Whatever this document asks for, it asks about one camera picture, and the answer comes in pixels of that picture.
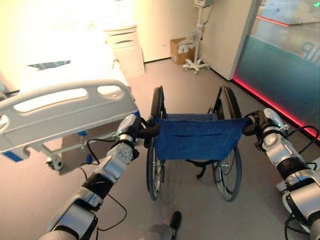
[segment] white cabinet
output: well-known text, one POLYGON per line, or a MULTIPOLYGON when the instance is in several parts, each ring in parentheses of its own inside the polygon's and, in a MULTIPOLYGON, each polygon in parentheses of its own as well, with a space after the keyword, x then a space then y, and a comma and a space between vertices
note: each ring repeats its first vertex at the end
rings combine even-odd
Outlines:
POLYGON ((106 42, 112 47, 115 58, 126 79, 145 74, 145 66, 141 47, 137 36, 137 27, 128 26, 105 30, 106 42))

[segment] red led light strip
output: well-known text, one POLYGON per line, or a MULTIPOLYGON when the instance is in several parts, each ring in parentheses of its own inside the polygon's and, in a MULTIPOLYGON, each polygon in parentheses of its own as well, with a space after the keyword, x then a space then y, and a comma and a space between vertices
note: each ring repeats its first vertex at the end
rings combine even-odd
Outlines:
POLYGON ((273 24, 277 24, 277 25, 280 25, 280 26, 283 26, 283 27, 289 27, 288 24, 285 24, 283 22, 280 22, 280 21, 275 21, 275 20, 272 20, 272 19, 269 19, 269 18, 266 18, 266 17, 263 17, 263 16, 256 16, 257 19, 261 19, 261 20, 264 20, 266 22, 269 22, 269 23, 273 23, 273 24))
MULTIPOLYGON (((266 102, 267 104, 269 104, 270 106, 272 106, 274 109, 276 109, 277 111, 279 111, 280 113, 282 113, 284 116, 286 116, 288 119, 290 119, 292 122, 294 122, 295 124, 297 124, 299 127, 301 126, 305 126, 306 124, 303 123, 301 120, 298 120, 295 116, 291 115, 290 113, 288 113, 287 111, 283 110, 280 106, 278 106, 276 103, 270 101, 269 99, 267 99, 265 96, 263 96, 261 93, 257 92, 257 90, 254 90, 252 87, 248 86, 247 84, 245 84, 244 82, 242 82, 241 80, 239 80, 237 77, 233 77, 233 80, 239 84, 240 86, 242 86, 243 88, 247 89, 249 92, 253 93, 254 95, 256 95, 258 98, 260 98, 261 100, 263 100, 264 102, 266 102)), ((313 131, 312 129, 305 129, 308 133, 310 133, 312 136, 316 136, 316 132, 313 131)))

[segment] bed frame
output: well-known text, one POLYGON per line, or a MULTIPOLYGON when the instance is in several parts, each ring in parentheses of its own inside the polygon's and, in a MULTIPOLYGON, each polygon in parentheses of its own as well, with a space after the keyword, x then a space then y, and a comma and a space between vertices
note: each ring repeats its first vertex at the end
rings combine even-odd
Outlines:
MULTIPOLYGON (((0 128, 0 153, 13 161, 27 159, 33 148, 43 152, 49 162, 55 162, 55 169, 62 167, 59 154, 77 149, 84 142, 49 150, 44 143, 75 133, 83 133, 89 129, 121 120, 131 113, 139 113, 138 107, 130 89, 118 80, 90 80, 71 82, 37 89, 31 92, 13 96, 0 102, 2 119, 6 123, 0 128), (103 95, 98 87, 116 86, 118 91, 103 95), (15 106, 27 101, 54 93, 84 89, 86 95, 49 104, 27 112, 16 110, 15 106)), ((108 138, 112 132, 104 133, 95 138, 108 138)))

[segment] wheelchair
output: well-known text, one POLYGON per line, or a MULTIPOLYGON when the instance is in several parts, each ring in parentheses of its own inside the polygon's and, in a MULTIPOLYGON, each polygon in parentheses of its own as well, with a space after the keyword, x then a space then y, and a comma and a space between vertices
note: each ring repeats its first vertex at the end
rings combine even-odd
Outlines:
POLYGON ((246 120, 242 118, 233 91, 219 89, 215 104, 207 114, 169 114, 163 87, 154 89, 151 114, 146 126, 158 129, 157 136, 144 140, 147 148, 146 185, 152 200, 159 196, 168 160, 186 160, 202 171, 211 165, 212 181, 227 202, 236 199, 242 178, 242 162, 237 143, 246 120))

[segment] cardboard box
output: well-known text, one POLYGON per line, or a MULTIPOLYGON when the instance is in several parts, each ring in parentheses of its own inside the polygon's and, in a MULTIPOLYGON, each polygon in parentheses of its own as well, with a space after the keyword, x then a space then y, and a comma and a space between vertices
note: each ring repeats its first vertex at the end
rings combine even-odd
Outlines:
POLYGON ((195 51, 194 44, 191 41, 187 41, 184 37, 170 40, 170 56, 178 65, 184 64, 186 59, 190 59, 193 62, 195 51))

